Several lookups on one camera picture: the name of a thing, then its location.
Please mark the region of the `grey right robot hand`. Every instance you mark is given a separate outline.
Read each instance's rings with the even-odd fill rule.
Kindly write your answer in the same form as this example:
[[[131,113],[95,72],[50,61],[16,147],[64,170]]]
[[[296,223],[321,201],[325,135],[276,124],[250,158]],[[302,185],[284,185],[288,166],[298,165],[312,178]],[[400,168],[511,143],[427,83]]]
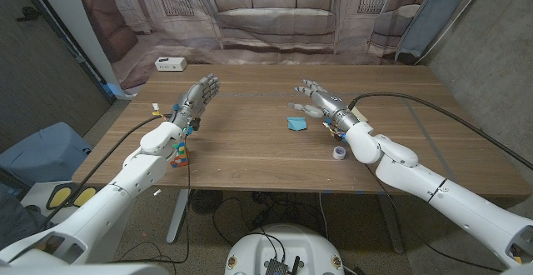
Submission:
[[[313,118],[329,118],[331,124],[342,132],[347,132],[359,122],[340,97],[328,92],[318,82],[306,79],[303,82],[306,86],[295,87],[295,90],[307,95],[315,106],[288,103],[289,108],[302,111]]]

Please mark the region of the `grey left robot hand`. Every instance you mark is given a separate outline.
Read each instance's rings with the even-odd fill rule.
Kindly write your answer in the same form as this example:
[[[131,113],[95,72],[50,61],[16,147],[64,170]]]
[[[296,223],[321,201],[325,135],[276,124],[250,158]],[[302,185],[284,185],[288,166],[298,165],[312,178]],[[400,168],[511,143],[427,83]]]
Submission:
[[[184,129],[192,119],[199,118],[208,103],[218,94],[220,81],[212,73],[201,78],[177,99],[178,108],[169,119],[170,123]]]

